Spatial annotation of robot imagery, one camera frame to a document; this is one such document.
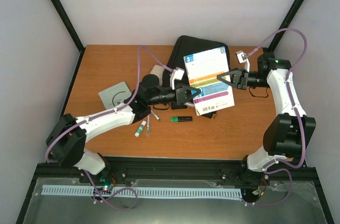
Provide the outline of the colourful workbook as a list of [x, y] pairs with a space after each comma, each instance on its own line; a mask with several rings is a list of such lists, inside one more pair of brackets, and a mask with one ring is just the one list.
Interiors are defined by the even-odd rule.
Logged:
[[198, 116], [235, 106], [232, 87], [217, 79], [229, 71], [226, 51], [222, 46], [183, 57], [189, 86], [201, 91], [193, 98]]

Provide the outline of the black student backpack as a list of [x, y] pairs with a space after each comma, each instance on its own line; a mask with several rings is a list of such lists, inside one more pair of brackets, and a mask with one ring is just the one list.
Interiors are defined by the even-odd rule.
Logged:
[[[206, 50], [210, 50], [210, 49], [215, 49], [218, 47], [225, 48], [226, 58], [228, 61], [228, 66], [229, 66], [230, 52], [226, 44], [222, 42], [182, 35], [177, 39], [166, 66], [168, 66], [169, 68], [180, 67], [185, 70], [185, 62], [184, 62], [185, 56], [199, 53], [199, 52], [206, 51]], [[171, 73], [169, 71], [166, 71], [166, 70], [163, 71], [162, 80], [163, 80], [164, 87], [170, 87], [170, 75]], [[189, 85], [188, 76], [186, 74], [183, 75], [181, 83]], [[170, 106], [172, 110], [187, 108], [186, 105], [178, 105], [176, 101], [172, 102]], [[211, 111], [207, 114], [203, 114], [203, 117], [211, 119], [213, 115], [216, 115], [216, 114], [217, 114], [217, 111]]]

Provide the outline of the grey paperback book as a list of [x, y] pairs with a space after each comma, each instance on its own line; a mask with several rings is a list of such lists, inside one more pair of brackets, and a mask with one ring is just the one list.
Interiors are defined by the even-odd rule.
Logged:
[[125, 82], [120, 82], [98, 93], [105, 109], [111, 109], [131, 95], [131, 91]]

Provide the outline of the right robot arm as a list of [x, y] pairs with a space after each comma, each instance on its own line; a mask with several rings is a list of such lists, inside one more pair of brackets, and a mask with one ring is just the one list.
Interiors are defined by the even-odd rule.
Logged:
[[290, 61], [276, 59], [273, 53], [264, 52], [257, 59], [257, 71], [251, 71], [246, 53], [238, 51], [236, 57], [244, 68], [219, 74], [217, 79], [235, 89], [269, 88], [276, 108], [276, 117], [263, 135], [262, 146], [243, 158], [237, 172], [239, 181], [250, 185], [259, 181], [274, 164], [281, 162], [300, 168], [316, 120], [307, 116], [298, 100]]

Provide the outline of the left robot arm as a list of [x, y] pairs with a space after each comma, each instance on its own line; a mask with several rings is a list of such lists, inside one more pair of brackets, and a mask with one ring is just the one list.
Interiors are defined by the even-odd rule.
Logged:
[[151, 107], [172, 102], [183, 105], [201, 93], [200, 89], [176, 80], [172, 87], [163, 87], [154, 74], [143, 77], [132, 96], [118, 106], [93, 115], [63, 115], [46, 140], [45, 159], [60, 167], [76, 167], [87, 171], [99, 183], [109, 180], [111, 173], [103, 157], [85, 148], [95, 137], [121, 126], [142, 121]]

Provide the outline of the green highlighter marker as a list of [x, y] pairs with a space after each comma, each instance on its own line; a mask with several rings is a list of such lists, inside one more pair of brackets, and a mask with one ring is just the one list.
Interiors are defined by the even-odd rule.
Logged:
[[192, 116], [174, 116], [171, 117], [171, 122], [178, 123], [178, 122], [191, 122], [193, 121]]

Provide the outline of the beige ribbed pencil case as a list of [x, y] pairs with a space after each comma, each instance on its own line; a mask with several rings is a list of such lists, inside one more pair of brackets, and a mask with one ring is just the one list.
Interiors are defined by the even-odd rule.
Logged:
[[163, 72], [164, 72], [165, 68], [161, 65], [155, 65], [150, 74], [155, 75], [156, 77], [158, 77], [159, 81], [161, 82], [163, 80]]

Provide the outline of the white glue stick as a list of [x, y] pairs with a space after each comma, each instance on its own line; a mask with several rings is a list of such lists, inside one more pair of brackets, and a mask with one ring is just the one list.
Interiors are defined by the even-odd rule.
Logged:
[[140, 135], [141, 132], [143, 131], [143, 129], [144, 129], [146, 123], [147, 123], [147, 122], [146, 122], [145, 120], [143, 120], [143, 121], [141, 122], [141, 124], [139, 125], [137, 131], [136, 131], [135, 134], [134, 134], [135, 137], [139, 137], [139, 135]]

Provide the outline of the clear pen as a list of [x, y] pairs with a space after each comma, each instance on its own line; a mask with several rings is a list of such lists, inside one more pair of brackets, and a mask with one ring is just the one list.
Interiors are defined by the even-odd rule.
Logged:
[[147, 123], [146, 123], [146, 136], [150, 135], [150, 114], [147, 116]]

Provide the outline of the black mounting rail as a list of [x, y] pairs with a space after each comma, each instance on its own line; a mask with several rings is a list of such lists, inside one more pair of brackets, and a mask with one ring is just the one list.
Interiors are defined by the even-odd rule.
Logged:
[[[162, 158], [127, 158], [106, 157], [107, 167], [98, 175], [91, 175], [95, 184], [117, 184], [127, 186], [138, 179], [155, 180], [206, 180], [218, 185], [249, 187], [260, 185], [265, 174], [250, 171], [245, 158], [243, 160], [194, 160], [194, 159], [162, 159]], [[291, 168], [283, 163], [272, 166], [268, 171], [286, 168], [293, 181], [319, 180], [316, 169], [305, 164], [299, 168]], [[60, 167], [56, 163], [40, 163], [37, 165], [34, 179], [37, 178], [79, 178], [81, 183], [89, 183], [83, 170], [75, 167]]]

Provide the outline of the left black frame post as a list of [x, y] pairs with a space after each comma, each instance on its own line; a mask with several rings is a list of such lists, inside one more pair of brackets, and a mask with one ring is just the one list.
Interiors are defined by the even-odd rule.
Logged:
[[67, 32], [69, 33], [74, 45], [76, 46], [78, 52], [80, 55], [83, 55], [84, 51], [85, 51], [85, 47], [82, 44], [62, 2], [60, 0], [50, 0], [55, 11], [57, 12], [57, 14], [59, 15], [61, 21], [63, 22]]

